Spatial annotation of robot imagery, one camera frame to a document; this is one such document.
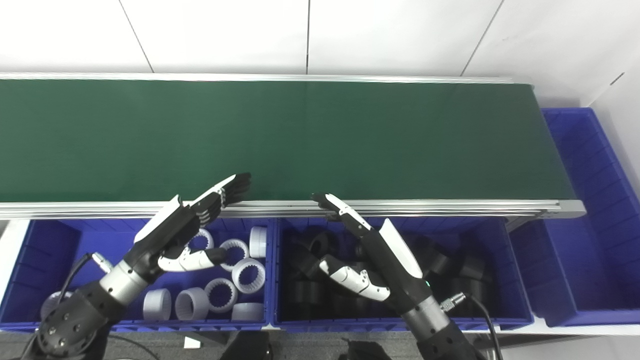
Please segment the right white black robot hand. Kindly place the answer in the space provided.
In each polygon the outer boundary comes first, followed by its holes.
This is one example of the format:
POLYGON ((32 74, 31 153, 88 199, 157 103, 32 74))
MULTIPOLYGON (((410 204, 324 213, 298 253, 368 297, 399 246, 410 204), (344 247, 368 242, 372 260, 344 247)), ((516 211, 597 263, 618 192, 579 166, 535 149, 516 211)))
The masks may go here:
POLYGON ((318 207, 332 212, 354 235, 375 266, 381 282, 371 282, 358 276, 354 282, 345 265, 331 256, 321 261, 321 268, 335 282, 372 300, 386 302, 399 315, 416 310, 433 292, 423 280, 423 272, 405 240, 390 219, 380 228, 368 223, 354 208, 330 193, 314 193, 311 199, 318 207))

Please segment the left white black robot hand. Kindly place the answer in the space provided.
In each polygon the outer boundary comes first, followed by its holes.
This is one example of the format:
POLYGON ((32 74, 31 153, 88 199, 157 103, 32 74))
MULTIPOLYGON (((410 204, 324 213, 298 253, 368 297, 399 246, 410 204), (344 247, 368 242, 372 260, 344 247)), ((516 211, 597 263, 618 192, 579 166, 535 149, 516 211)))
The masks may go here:
POLYGON ((124 272, 152 284, 167 272, 200 271, 225 264, 226 249, 192 250, 188 245, 224 208, 242 202, 251 179, 249 172, 233 174, 188 204, 174 196, 135 235, 133 247, 119 262, 124 272))

